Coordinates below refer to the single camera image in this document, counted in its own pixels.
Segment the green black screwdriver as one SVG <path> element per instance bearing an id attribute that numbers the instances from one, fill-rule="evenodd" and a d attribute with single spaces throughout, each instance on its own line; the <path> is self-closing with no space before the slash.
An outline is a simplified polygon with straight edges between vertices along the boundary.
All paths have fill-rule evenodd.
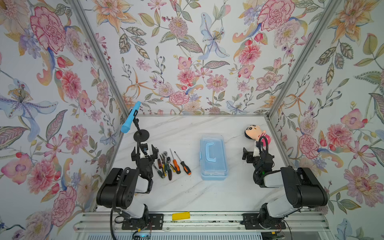
<path id="1" fill-rule="evenodd" d="M 155 170 L 157 171 L 158 175 L 164 179 L 166 177 L 166 175 L 163 173 L 163 171 L 159 170 L 158 167 L 155 166 L 155 164 L 153 164 L 153 167 L 155 168 Z"/>

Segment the black handled wrench tool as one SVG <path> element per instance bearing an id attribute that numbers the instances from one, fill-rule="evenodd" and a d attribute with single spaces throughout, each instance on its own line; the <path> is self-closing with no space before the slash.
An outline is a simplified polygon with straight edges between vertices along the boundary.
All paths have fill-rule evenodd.
<path id="1" fill-rule="evenodd" d="M 167 157 L 167 158 L 166 158 L 166 164 L 165 164 L 165 167 L 166 167 L 166 172 L 167 172 L 167 176 L 168 176 L 169 181 L 171 181 L 172 178 L 173 178 L 173 170 L 172 170 L 170 161 L 171 161 L 171 158 L 170 158 L 170 157 Z"/>

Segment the light blue plastic toolbox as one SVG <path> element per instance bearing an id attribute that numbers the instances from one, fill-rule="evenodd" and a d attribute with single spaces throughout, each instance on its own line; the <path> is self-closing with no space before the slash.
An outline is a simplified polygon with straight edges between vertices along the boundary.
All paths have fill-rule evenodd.
<path id="1" fill-rule="evenodd" d="M 200 140 L 200 167 L 204 181 L 223 181 L 229 169 L 224 138 L 218 134 L 205 134 Z"/>

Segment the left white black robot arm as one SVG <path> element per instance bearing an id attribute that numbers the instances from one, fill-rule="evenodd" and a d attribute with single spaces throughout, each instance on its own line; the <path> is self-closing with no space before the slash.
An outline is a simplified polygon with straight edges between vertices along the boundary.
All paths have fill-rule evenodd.
<path id="1" fill-rule="evenodd" d="M 132 239 L 136 233 L 152 227 L 154 223 L 148 206 L 135 200 L 135 194 L 148 194 L 152 190 L 153 164 L 159 156 L 159 150 L 151 147 L 150 154 L 147 144 L 138 144 L 131 154 L 137 167 L 113 168 L 98 190 L 97 205 L 110 209 L 110 232 L 113 240 L 117 239 L 114 233 L 114 213 L 123 218 L 123 225 L 135 230 Z"/>

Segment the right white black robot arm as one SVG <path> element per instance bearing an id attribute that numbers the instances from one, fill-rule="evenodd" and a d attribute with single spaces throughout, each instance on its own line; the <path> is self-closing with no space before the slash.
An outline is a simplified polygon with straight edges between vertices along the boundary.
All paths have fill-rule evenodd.
<path id="1" fill-rule="evenodd" d="M 273 170 L 274 156 L 269 153 L 266 136 L 253 137 L 253 152 L 243 149 L 243 160 L 254 167 L 253 180 L 261 188 L 283 188 L 283 196 L 264 203 L 257 217 L 250 217 L 245 223 L 259 225 L 262 229 L 277 227 L 286 217 L 299 212 L 303 207 L 316 208 L 326 206 L 328 195 L 310 168 L 292 166 Z"/>

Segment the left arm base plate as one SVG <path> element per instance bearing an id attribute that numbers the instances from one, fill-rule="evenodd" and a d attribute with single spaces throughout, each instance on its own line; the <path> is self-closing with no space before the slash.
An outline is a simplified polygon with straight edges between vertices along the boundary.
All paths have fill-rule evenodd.
<path id="1" fill-rule="evenodd" d="M 140 219 L 124 219 L 122 230 L 162 230 L 164 214 L 144 214 Z"/>

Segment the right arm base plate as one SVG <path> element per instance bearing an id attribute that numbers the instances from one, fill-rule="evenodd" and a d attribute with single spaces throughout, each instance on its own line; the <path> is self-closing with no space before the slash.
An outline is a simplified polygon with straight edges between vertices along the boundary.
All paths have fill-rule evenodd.
<path id="1" fill-rule="evenodd" d="M 283 219 L 271 218 L 270 216 L 262 217 L 259 213 L 248 213 L 242 215 L 243 220 L 240 222 L 246 230 L 285 230 L 286 224 Z"/>

